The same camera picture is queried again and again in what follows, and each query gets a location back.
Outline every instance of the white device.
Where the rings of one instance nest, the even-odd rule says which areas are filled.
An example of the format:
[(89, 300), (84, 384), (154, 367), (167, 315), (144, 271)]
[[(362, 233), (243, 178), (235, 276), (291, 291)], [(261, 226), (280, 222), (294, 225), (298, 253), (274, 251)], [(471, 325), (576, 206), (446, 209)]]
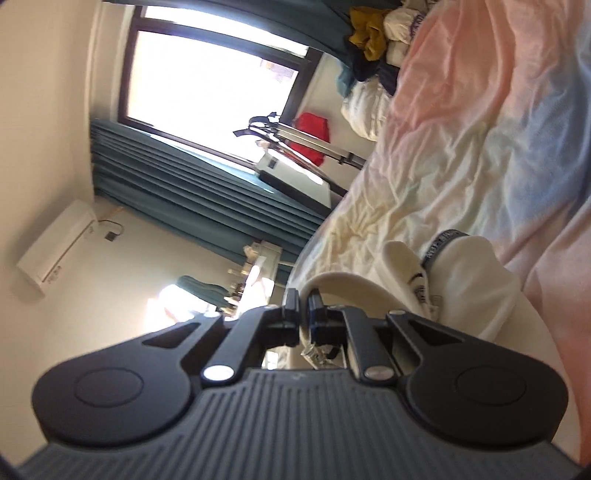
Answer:
[(256, 169), (268, 173), (330, 210), (329, 184), (280, 153), (267, 151)]
[(17, 266), (45, 293), (96, 231), (94, 210), (75, 200), (41, 234)]

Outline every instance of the bed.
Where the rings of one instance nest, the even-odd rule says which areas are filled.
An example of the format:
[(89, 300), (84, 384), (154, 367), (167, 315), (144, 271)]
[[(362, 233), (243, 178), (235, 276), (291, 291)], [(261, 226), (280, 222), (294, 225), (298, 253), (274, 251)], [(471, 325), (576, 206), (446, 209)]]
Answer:
[(375, 152), (288, 282), (367, 276), (392, 240), (422, 256), (446, 229), (485, 237), (556, 343), (581, 463), (591, 460), (590, 46), (583, 0), (442, 0), (408, 52)]

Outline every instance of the wall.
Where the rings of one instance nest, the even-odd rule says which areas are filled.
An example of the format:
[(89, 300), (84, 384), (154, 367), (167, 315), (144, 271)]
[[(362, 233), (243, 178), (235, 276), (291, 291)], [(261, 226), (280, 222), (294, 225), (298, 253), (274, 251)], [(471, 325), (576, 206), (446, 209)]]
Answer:
[(98, 5), (0, 5), (0, 450), (12, 461), (40, 441), (28, 392), (63, 342), (43, 308), (14, 293), (15, 265), (75, 197), (92, 201), (87, 79)]
[[(340, 71), (340, 63), (336, 58), (326, 53), (322, 55), (298, 112), (311, 112), (327, 118), (331, 143), (362, 158), (369, 158), (375, 143), (353, 132), (345, 117), (340, 113), (343, 98), (336, 90), (336, 79)], [(339, 165), (336, 160), (328, 157), (322, 165), (322, 170), (345, 188), (349, 187), (359, 173), (356, 168), (349, 165)]]
[(100, 1), (0, 3), (0, 451), (17, 463), (43, 442), (30, 409), (43, 371), (141, 333), (147, 298), (191, 262), (197, 276), (229, 262), (123, 213), (125, 236), (100, 242), (50, 296), (25, 283), (22, 254), (74, 198), (93, 201), (89, 73)]
[[(95, 209), (110, 210), (104, 199)], [(0, 358), (0, 450), (20, 462), (44, 442), (30, 409), (37, 378), (62, 360), (150, 331), (148, 299), (181, 275), (228, 288), (238, 266), (194, 242), (123, 210), (112, 218), (125, 232), (104, 239), (116, 226), (101, 224), (76, 265), (64, 271), (45, 298), (16, 275), (4, 310)]]
[[(93, 116), (112, 121), (117, 119), (121, 71), (132, 13), (133, 7), (126, 5), (106, 3), (101, 8), (92, 76), (90, 108)], [(325, 54), (310, 82), (299, 111), (327, 118), (332, 143), (368, 158), (375, 144), (353, 132), (340, 113), (343, 99), (336, 90), (336, 78), (339, 73), (339, 62)], [(332, 158), (326, 159), (322, 169), (345, 188), (349, 187), (359, 172), (351, 166), (339, 165)]]

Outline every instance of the gray plastic base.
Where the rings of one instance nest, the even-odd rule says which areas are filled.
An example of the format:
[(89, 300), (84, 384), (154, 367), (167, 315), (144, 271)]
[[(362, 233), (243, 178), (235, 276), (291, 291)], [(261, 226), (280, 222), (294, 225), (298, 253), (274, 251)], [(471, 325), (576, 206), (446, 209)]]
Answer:
[(566, 480), (580, 468), (550, 443), (508, 452), (447, 443), (395, 392), (339, 369), (252, 370), (206, 390), (150, 441), (111, 450), (52, 443), (19, 470), (31, 480)]

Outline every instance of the bolt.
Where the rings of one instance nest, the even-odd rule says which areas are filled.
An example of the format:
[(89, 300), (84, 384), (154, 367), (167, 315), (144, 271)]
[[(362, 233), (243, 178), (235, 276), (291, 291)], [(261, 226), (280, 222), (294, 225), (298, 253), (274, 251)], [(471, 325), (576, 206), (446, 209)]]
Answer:
[(365, 371), (365, 376), (370, 380), (390, 380), (394, 376), (394, 369), (385, 365), (374, 365)]

